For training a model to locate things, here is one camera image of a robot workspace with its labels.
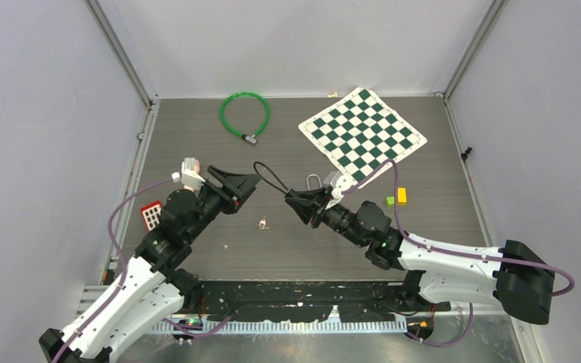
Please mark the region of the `brass padlock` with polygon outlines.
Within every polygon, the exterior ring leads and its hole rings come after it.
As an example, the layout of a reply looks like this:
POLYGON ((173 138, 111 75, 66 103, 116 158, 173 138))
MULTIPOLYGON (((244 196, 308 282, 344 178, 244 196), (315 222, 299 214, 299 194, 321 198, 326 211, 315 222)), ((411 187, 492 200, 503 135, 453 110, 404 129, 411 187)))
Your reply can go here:
POLYGON ((322 188, 321 178, 315 173, 307 175, 307 177, 306 177, 306 189, 308 191, 311 191, 311 190, 316 190, 319 188, 322 188))

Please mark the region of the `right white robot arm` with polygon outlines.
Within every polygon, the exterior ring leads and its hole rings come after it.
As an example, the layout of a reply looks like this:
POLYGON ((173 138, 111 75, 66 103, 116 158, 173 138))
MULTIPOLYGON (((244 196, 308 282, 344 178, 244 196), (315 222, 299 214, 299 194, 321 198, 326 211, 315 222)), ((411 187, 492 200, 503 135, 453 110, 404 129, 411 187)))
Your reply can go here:
POLYGON ((391 218, 371 201, 352 212, 335 203, 328 188, 291 189, 284 201, 305 225, 326 225, 365 248, 365 258, 378 268, 405 271, 401 297, 411 310, 437 303, 477 303, 500 307, 530 324, 549 322, 555 273, 520 241, 470 247, 427 239, 392 227, 391 218))

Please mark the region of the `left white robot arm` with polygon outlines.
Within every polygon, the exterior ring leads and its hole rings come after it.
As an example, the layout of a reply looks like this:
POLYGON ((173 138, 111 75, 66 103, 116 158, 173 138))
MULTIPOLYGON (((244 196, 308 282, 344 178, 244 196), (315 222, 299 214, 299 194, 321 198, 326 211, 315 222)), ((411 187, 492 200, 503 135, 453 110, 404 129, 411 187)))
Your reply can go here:
POLYGON ((256 190, 257 174, 209 166, 210 178, 187 158, 168 180, 179 183, 162 205, 157 225, 121 259, 121 272, 74 321, 39 338, 48 362, 117 362, 155 324, 181 310, 195 312, 204 290, 183 268, 197 237, 223 213, 235 214, 256 190))

